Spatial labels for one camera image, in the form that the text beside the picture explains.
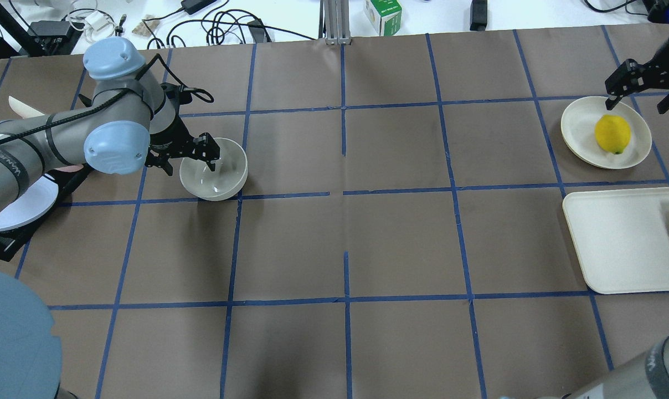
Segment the small carton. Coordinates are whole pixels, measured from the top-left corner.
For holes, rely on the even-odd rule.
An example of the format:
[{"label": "small carton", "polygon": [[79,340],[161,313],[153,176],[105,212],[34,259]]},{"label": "small carton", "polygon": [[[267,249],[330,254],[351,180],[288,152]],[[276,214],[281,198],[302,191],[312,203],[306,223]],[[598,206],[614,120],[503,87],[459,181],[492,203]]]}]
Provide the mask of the small carton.
[{"label": "small carton", "polygon": [[397,0],[365,0],[364,13],[380,36],[393,36],[401,28],[403,8]]}]

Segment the metal bracket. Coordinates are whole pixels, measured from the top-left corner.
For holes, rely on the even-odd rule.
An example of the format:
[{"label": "metal bracket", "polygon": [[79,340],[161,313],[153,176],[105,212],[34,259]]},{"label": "metal bracket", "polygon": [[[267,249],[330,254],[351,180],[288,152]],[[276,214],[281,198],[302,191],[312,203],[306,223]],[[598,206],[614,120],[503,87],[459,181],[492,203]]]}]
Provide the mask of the metal bracket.
[{"label": "metal bracket", "polygon": [[319,38],[329,45],[349,44],[349,0],[320,0]]}]

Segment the rectangular tray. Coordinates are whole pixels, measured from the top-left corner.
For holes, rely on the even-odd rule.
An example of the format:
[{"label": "rectangular tray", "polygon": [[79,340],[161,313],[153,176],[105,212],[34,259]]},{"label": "rectangular tray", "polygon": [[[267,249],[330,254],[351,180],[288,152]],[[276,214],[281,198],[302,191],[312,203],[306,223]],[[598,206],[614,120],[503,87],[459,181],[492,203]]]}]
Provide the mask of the rectangular tray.
[{"label": "rectangular tray", "polygon": [[563,213],[590,288],[669,291],[669,187],[574,192]]}]

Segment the lemon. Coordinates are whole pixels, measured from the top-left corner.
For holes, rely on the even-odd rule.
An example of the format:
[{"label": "lemon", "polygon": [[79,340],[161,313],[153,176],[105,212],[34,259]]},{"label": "lemon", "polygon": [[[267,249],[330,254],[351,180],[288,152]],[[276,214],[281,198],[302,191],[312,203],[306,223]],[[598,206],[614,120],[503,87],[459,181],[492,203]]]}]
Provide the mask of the lemon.
[{"label": "lemon", "polygon": [[595,124],[595,141],[612,154],[622,154],[630,143],[630,136],[630,124],[622,116],[603,115]]}]

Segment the round plate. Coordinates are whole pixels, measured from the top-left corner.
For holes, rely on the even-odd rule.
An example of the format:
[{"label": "round plate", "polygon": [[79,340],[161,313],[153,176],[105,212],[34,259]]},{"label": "round plate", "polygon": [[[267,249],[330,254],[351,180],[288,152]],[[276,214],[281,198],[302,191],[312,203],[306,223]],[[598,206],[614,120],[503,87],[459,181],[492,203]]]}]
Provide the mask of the round plate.
[{"label": "round plate", "polygon": [[184,188],[203,200],[228,200],[246,183],[248,159],[246,152],[233,140],[214,139],[221,148],[221,159],[212,172],[204,161],[183,158],[179,166],[179,179]]},{"label": "round plate", "polygon": [[[630,125],[630,144],[622,154],[611,154],[595,141],[595,124],[606,114],[622,116]],[[602,96],[590,96],[570,103],[560,118],[560,131],[563,141],[576,156],[605,169],[636,166],[652,149],[652,134],[642,116],[623,103],[608,111]]]},{"label": "round plate", "polygon": [[34,222],[52,207],[59,186],[42,176],[21,197],[0,212],[0,232]]}]

